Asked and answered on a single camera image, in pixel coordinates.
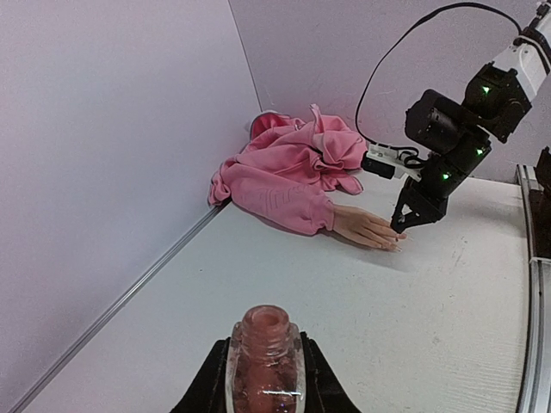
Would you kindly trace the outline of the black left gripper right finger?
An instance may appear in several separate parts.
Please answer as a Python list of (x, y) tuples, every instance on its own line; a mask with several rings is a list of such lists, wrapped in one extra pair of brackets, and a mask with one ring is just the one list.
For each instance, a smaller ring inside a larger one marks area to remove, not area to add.
[(300, 333), (306, 369), (306, 413), (360, 413), (341, 386), (319, 345)]

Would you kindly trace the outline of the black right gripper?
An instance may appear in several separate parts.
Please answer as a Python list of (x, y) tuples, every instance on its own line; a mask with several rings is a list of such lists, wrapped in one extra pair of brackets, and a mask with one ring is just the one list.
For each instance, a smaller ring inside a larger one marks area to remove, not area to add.
[(427, 89), (406, 111), (405, 133), (430, 151), (421, 180), (406, 179), (391, 218), (391, 228), (436, 223), (447, 212), (449, 196), (492, 150), (489, 134), (470, 113), (448, 97)]

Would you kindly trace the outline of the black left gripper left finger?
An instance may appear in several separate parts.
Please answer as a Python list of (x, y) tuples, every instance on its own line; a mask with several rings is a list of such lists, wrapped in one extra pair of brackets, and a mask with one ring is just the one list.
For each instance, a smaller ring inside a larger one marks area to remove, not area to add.
[(226, 362), (230, 338), (212, 346), (183, 397), (170, 413), (225, 413)]

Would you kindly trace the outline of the pink nail polish bottle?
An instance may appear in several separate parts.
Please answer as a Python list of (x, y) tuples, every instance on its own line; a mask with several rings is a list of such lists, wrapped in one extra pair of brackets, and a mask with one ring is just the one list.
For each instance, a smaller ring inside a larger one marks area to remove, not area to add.
[(228, 412), (306, 410), (300, 332), (281, 307), (252, 307), (234, 325), (226, 359), (225, 400)]

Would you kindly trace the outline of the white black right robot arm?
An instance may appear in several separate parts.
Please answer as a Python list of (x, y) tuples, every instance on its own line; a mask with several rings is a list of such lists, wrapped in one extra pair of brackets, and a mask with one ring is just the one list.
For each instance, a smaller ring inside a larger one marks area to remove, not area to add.
[(396, 232), (445, 216), (449, 196), (491, 152), (492, 138), (506, 143), (549, 74), (550, 3), (541, 1), (530, 24), (467, 84), (461, 103), (433, 89), (422, 94), (406, 111), (405, 134), (430, 155), (399, 193)]

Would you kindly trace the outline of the mannequin hand with long nails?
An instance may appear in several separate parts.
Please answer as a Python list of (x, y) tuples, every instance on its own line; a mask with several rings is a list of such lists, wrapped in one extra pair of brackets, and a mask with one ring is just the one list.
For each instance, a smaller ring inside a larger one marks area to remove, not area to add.
[(355, 206), (335, 205), (332, 231), (353, 244), (385, 251), (399, 251), (406, 234), (393, 230), (390, 223)]

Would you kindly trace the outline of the pink zip hoodie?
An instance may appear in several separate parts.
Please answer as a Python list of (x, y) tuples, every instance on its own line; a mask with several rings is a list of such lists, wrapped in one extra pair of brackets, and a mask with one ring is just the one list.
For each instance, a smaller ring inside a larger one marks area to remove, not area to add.
[(209, 204), (231, 200), (302, 235), (332, 230), (335, 207), (328, 194), (363, 191), (351, 171), (360, 168), (368, 146), (340, 117), (322, 114), (315, 104), (310, 110), (309, 121), (277, 112), (258, 115), (249, 143), (212, 176)]

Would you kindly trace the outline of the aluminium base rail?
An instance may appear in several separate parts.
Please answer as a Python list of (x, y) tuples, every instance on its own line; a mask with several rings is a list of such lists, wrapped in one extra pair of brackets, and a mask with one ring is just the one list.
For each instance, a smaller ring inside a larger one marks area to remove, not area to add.
[(550, 411), (550, 149), (519, 165), (528, 242), (529, 313), (518, 412)]

